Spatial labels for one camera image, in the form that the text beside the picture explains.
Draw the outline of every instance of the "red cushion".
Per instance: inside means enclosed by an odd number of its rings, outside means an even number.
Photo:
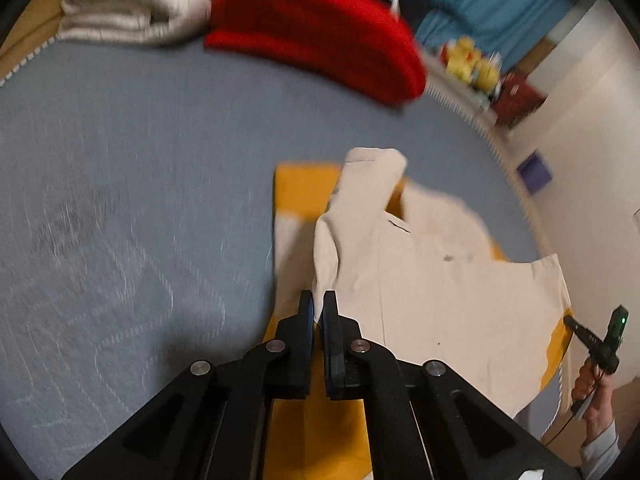
[[[205,46],[313,70],[387,105],[422,94],[411,30],[376,0],[213,0]]]

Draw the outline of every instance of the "beige cloth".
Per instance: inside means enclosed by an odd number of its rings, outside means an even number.
[[[62,0],[61,40],[168,44],[209,22],[211,0]]]
[[[316,319],[326,290],[363,337],[397,358],[440,359],[515,416],[539,393],[546,348],[570,306],[558,258],[492,260],[481,219],[460,201],[408,183],[405,220],[385,212],[405,158],[355,148],[316,223]]]

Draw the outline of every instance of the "yellow cloth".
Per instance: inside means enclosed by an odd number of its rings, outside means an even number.
[[[281,164],[274,179],[275,214],[315,222],[325,211],[340,176],[336,164]],[[402,218],[402,181],[386,210]],[[494,259],[507,257],[494,243]],[[264,340],[273,338],[279,319],[272,317]],[[360,400],[333,401],[325,396],[324,361],[316,326],[311,392],[306,400],[277,400],[273,405],[265,456],[265,480],[362,480],[371,472],[364,407]],[[558,369],[571,332],[562,320],[554,330],[546,356],[543,389]]]

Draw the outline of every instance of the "gray mat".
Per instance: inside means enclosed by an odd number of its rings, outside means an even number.
[[[278,162],[393,146],[511,259],[536,258],[484,140],[430,97],[396,112],[200,42],[55,43],[1,89],[0,109],[0,421],[43,479],[191,361],[260,340]],[[544,426],[557,387],[536,401]]]

